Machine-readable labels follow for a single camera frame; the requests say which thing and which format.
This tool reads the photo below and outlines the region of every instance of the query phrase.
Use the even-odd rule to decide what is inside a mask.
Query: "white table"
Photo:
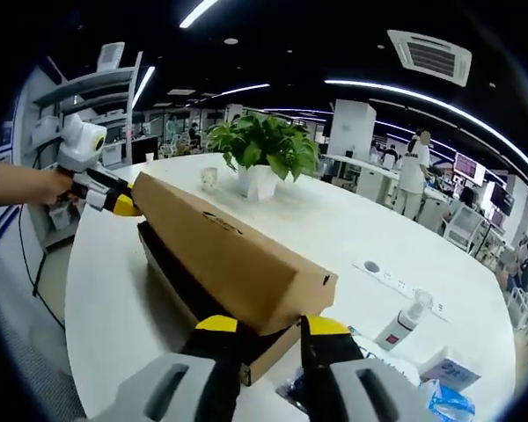
[[[342,163],[346,164],[352,164],[356,165],[358,167],[362,167],[363,169],[375,171],[377,173],[382,174],[384,177],[389,178],[390,180],[399,180],[399,173],[396,171],[387,170],[383,167],[380,167],[378,165],[368,163],[363,160],[358,160],[356,158],[350,158],[347,156],[331,156],[331,155],[325,155],[325,158],[330,158],[334,161],[340,161]],[[425,187],[424,193],[425,198],[431,198],[432,200],[441,200],[444,202],[448,202],[448,197],[444,195],[443,193],[437,191],[436,189],[433,189],[432,187]]]
[[[214,194],[201,189],[200,169],[208,166],[219,169]],[[403,280],[446,298],[450,322],[428,315],[395,352],[424,362],[450,345],[479,360],[482,378],[465,391],[477,405],[478,420],[492,418],[510,399],[514,343],[495,277],[440,236],[374,202],[306,176],[296,184],[280,181],[268,202],[248,202],[234,192],[236,176],[215,154],[118,170],[128,180],[139,171],[216,204],[337,273],[335,303],[324,315],[353,325],[366,337],[375,338],[408,300],[354,268],[358,259],[374,260]],[[66,335],[72,374],[89,417],[112,403],[122,381],[185,341],[180,313],[159,282],[148,277],[136,229],[141,220],[86,207],[72,248]],[[299,364],[298,347],[254,386],[242,390],[234,420],[306,420],[274,392]]]

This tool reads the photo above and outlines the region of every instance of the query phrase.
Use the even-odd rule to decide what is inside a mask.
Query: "cardboard box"
[[[193,330],[198,322],[213,315],[231,315],[195,280],[147,223],[139,224],[139,237],[150,268],[162,281],[172,301],[186,316]],[[252,385],[263,376],[299,339],[298,324],[260,337],[242,331],[240,380]]]
[[[299,339],[298,319],[332,305],[336,275],[208,202],[140,174],[134,200],[150,267],[192,325],[220,314],[248,332],[241,380],[251,385]]]
[[[260,336],[333,304],[335,274],[207,201],[144,173],[133,199],[187,272]]]

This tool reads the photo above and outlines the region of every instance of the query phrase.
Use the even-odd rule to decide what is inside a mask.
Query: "human hand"
[[[72,177],[58,170],[39,171],[32,202],[53,205],[72,187]]]

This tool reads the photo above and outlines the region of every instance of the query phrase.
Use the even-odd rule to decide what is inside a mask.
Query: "white bottle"
[[[432,309],[432,296],[423,290],[414,293],[414,302],[404,308],[381,334],[376,338],[376,343],[385,350],[393,349],[398,343],[408,336],[419,322]]]

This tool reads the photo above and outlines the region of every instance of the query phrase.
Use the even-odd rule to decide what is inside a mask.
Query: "black ceiling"
[[[95,70],[100,47],[125,41],[121,66],[133,65],[144,51],[143,66],[156,66],[136,109],[156,103],[186,104],[172,88],[200,94],[253,84],[266,89],[208,99],[198,106],[221,108],[239,103],[255,108],[329,111],[337,98],[371,98],[412,107],[440,120],[395,105],[371,102],[378,119],[415,129],[491,169],[510,165],[458,127],[497,149],[528,176],[528,165],[489,132],[445,109],[387,91],[327,85],[326,79],[390,84],[418,91],[461,108],[512,140],[528,156],[528,8],[492,4],[469,9],[458,2],[357,2],[342,0],[221,0],[189,29],[180,21],[201,0],[94,2],[59,37],[50,55],[66,77]],[[388,29],[447,40],[473,54],[467,86],[404,69],[387,36]],[[224,40],[238,39],[228,46]],[[376,132],[396,133],[376,126]]]

